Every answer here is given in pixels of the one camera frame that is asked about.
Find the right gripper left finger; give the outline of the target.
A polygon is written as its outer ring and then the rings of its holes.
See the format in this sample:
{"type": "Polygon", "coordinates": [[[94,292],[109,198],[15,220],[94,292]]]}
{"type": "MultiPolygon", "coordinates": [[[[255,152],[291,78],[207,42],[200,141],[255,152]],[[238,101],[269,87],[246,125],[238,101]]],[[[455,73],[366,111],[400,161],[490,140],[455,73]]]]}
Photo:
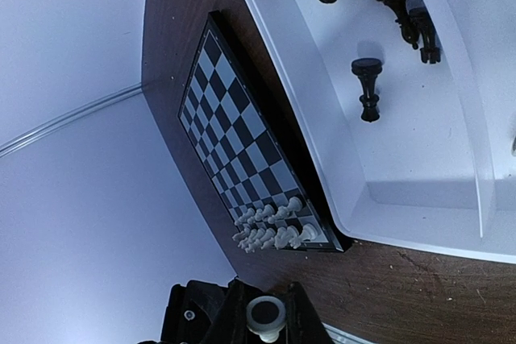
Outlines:
{"type": "Polygon", "coordinates": [[[209,326],[200,343],[245,343],[245,284],[233,279],[226,288],[193,282],[193,302],[208,317],[209,326]]]}

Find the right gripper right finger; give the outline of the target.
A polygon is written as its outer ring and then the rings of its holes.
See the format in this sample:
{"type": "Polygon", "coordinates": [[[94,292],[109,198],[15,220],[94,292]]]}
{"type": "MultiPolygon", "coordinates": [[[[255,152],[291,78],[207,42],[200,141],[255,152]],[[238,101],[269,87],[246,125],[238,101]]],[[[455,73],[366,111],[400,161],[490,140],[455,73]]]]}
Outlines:
{"type": "Polygon", "coordinates": [[[299,282],[293,282],[289,285],[285,296],[285,304],[287,343],[333,343],[305,289],[299,282]]]}

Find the white chess knight piece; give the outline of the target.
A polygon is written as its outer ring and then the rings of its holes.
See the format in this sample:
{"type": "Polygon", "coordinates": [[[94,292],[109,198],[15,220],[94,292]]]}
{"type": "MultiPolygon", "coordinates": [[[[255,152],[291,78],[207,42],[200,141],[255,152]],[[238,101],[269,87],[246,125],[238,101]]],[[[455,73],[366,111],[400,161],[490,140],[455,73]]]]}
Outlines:
{"type": "Polygon", "coordinates": [[[297,238],[299,235],[298,229],[295,226],[288,226],[287,228],[280,227],[277,229],[277,234],[274,237],[274,246],[277,250],[283,249],[290,244],[290,241],[297,238]]]}

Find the white chess pawn piece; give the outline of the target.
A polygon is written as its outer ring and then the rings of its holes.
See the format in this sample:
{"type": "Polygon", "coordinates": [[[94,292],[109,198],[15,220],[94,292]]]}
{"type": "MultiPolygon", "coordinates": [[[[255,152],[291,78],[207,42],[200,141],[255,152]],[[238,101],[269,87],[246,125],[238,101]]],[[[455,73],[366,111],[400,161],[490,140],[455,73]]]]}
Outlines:
{"type": "Polygon", "coordinates": [[[298,211],[302,210],[303,206],[304,205],[303,205],[302,200],[299,197],[294,196],[289,199],[289,203],[287,205],[287,211],[289,213],[298,212],[298,211]]]}

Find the black white chessboard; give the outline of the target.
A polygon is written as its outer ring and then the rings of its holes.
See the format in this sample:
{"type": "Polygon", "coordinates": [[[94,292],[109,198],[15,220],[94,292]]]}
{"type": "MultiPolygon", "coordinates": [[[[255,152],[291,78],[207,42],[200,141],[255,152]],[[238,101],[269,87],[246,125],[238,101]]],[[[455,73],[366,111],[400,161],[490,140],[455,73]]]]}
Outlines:
{"type": "Polygon", "coordinates": [[[178,118],[247,253],[275,249],[277,229],[305,224],[318,237],[298,237],[280,250],[344,252],[309,154],[281,119],[277,103],[219,11],[207,15],[178,118]],[[303,202],[289,213],[291,197],[303,202]]]}

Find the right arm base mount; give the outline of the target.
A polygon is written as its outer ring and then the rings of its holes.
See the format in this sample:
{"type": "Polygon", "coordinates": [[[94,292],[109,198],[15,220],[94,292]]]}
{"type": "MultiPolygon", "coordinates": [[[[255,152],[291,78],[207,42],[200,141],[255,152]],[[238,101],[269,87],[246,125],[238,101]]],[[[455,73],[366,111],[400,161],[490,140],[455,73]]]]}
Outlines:
{"type": "Polygon", "coordinates": [[[198,280],[173,285],[161,330],[162,343],[201,343],[218,315],[228,288],[198,280]]]}

